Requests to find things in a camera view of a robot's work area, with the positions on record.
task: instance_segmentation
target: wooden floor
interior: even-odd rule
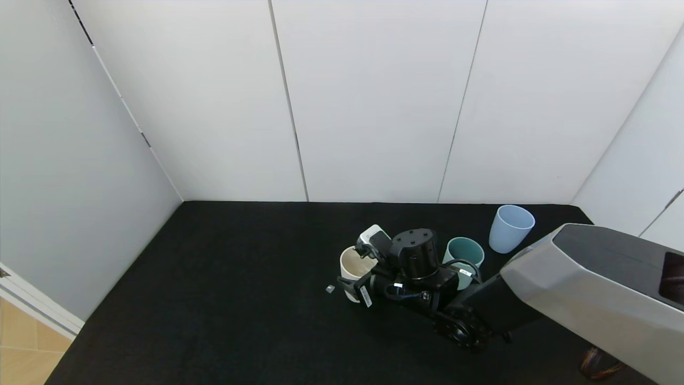
[[[0,385],[43,385],[69,345],[67,337],[0,298]]]

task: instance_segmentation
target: cup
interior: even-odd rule
[[[482,264],[482,261],[484,261],[484,250],[482,249],[482,246],[480,246],[479,243],[475,242],[474,240],[459,236],[457,238],[451,239],[449,243],[447,243],[447,252],[444,253],[444,260],[442,263],[447,263],[450,260],[466,260],[468,262],[472,262],[479,268]],[[475,269],[473,269],[473,267],[469,264],[456,262],[451,266],[458,267],[475,274]],[[472,277],[459,273],[458,290],[465,289],[471,284],[472,281]]]
[[[340,276],[348,280],[358,281],[358,279],[366,275],[376,263],[378,263],[378,260],[369,257],[361,259],[361,256],[354,250],[354,246],[349,246],[345,251],[342,251],[342,254],[340,255]],[[350,294],[346,290],[344,293],[350,301],[359,303],[356,295]]]
[[[525,239],[534,223],[534,216],[524,208],[503,205],[497,210],[489,231],[489,245],[497,253],[510,253]]]

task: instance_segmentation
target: label sticker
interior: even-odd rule
[[[363,297],[363,301],[366,303],[366,307],[370,308],[373,302],[371,301],[371,296],[368,295],[368,290],[366,290],[366,286],[361,286],[361,296]]]

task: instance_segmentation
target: cup rim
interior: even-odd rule
[[[477,265],[478,263],[484,262],[484,249],[482,249],[482,246],[481,246],[476,240],[471,239],[471,238],[468,238],[467,236],[457,236],[457,237],[455,237],[455,238],[449,239],[449,242],[447,242],[447,253],[449,253],[449,245],[451,244],[451,242],[452,242],[453,240],[457,240],[457,239],[466,239],[466,240],[469,240],[469,241],[471,241],[472,243],[475,243],[475,244],[477,245],[477,247],[479,247],[479,250],[480,250],[480,257],[481,257],[481,258],[480,258],[480,261],[479,261],[479,262],[473,262],[473,264]]]
[[[519,226],[512,225],[511,223],[508,223],[508,222],[501,216],[501,209],[502,209],[502,208],[506,208],[506,207],[513,207],[513,208],[516,208],[516,210],[522,210],[522,211],[525,212],[527,215],[529,215],[530,218],[532,218],[532,224],[531,224],[530,226],[527,226],[527,227],[519,227]],[[534,225],[537,223],[537,220],[534,218],[534,215],[532,215],[531,212],[527,211],[527,209],[525,209],[525,208],[522,208],[522,207],[516,206],[516,205],[502,205],[502,206],[499,206],[499,208],[497,208],[497,217],[498,217],[499,219],[501,219],[501,221],[504,222],[506,225],[508,225],[508,226],[510,226],[510,227],[513,227],[514,229],[518,229],[518,230],[529,230],[529,229],[533,228]]]

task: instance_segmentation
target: teal cup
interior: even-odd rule
[[[451,239],[449,243],[447,243],[447,252],[444,253],[444,260],[442,263],[447,263],[450,260],[466,260],[477,266],[479,269],[480,265],[484,261],[484,250],[482,249],[482,246],[480,246],[479,243],[475,242],[474,240],[459,236],[457,238]],[[456,262],[450,266],[470,271],[472,274],[475,274],[475,269],[463,262]],[[465,289],[471,284],[472,281],[472,277],[459,273],[458,290]]]

